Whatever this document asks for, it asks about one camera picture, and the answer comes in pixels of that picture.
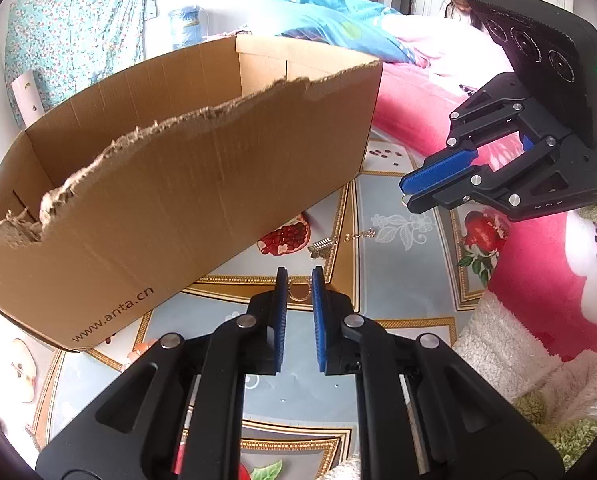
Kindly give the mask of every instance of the cardboard box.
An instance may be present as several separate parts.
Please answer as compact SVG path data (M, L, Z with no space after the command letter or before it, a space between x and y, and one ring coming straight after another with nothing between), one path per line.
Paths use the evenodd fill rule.
M138 319L354 177L381 72L238 36L54 108L0 165L0 312L69 350Z

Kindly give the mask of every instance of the pink bedding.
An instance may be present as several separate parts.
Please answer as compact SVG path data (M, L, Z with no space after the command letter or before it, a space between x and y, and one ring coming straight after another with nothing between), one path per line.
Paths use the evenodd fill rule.
M504 51L480 30L455 20L436 16L388 14L383 30L415 51L428 65L433 83L456 95L460 85L481 88L496 74L511 72Z
M474 32L487 38L476 29ZM404 32L402 38L418 42L419 52L428 56L437 41L428 36L406 38ZM440 67L454 67L447 70L450 75L442 77L463 80L461 74L474 70L481 86L502 68L502 64L490 65L470 52L464 57L448 53L453 45L465 54L460 41L451 41L444 47L445 56L463 59L465 66L457 67L443 56L431 56L427 69L384 65L373 124L423 156L445 146L448 116L466 99L433 83L431 71L436 70L435 75L441 77L445 69ZM489 164L496 170L521 150L517 135L511 135L479 149L475 163ZM576 212L512 224L488 288L551 354L569 360L586 349L597 352L597 224L583 220Z
M429 69L385 63L372 122L421 155L432 155L445 147L450 113L466 98L434 84ZM489 164L497 170L522 151L519 136L512 134L479 148L479 158L474 163Z

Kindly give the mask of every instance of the torn cardboard edge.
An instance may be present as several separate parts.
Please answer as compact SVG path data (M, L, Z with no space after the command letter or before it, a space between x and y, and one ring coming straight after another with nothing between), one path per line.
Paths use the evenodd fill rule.
M225 121L235 121L240 114L251 109L258 103L258 101L264 98L269 98L271 92L283 89L286 86L304 86L304 94L310 100L315 100L323 95L336 91L338 88L339 77L343 73L352 75L356 73L360 76L364 76L361 73L361 70L380 64L380 61L368 62L364 65L351 67L342 70L341 72L324 76L316 81L310 81L308 78L298 78L292 81L278 80L261 91L233 99L222 105L194 110L178 117L166 119L161 123L154 123L153 126L148 126L147 128L137 127L135 131L125 134L117 140L113 140L89 166L73 173L67 178L62 186L51 189L45 193L41 201L40 211L38 212L38 221L29 222L26 218L28 216L27 208L25 208L19 215L9 212L5 219L0 222L0 229L3 229L3 232L0 233L0 239L2 242L10 245L42 242L43 233L47 229L51 229L51 225L58 218L61 208L67 205L70 200L77 200L78 192L86 192L90 181L96 179L100 171L105 171L105 167L103 166L105 161L120 156L121 153L126 150L141 149L142 145L146 142L150 142L152 138L163 134L164 132L165 135L168 134L169 132L167 129L170 126L183 121L194 122L197 126L197 134L202 135L209 130L214 130L217 127L223 126ZM315 84L326 81L331 81L332 85L321 86Z

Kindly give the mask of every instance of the floral curtain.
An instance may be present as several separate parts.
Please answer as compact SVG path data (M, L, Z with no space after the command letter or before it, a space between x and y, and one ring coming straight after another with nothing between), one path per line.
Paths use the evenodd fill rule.
M98 80L144 59L143 30L155 0L17 0L10 6L5 83L34 70L45 111Z

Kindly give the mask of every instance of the camera module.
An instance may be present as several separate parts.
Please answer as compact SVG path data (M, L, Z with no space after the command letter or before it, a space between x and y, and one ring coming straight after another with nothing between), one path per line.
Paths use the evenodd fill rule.
M501 27L499 27L498 23L494 20L487 20L485 23L487 24L487 28L494 36L496 36L496 38L501 41L507 41L507 34Z
M514 27L512 27L510 33L512 34L512 38L514 38L514 43L516 43L516 46L522 53L525 54L525 56L529 57L536 63L541 62L543 59L543 56L541 56L541 51L534 40L530 38L530 36L528 36L522 30L518 30Z
M552 63L552 67L557 71L561 79L564 79L568 83L574 82L575 71L572 70L572 67L560 52L550 50L547 57L549 57L549 62Z

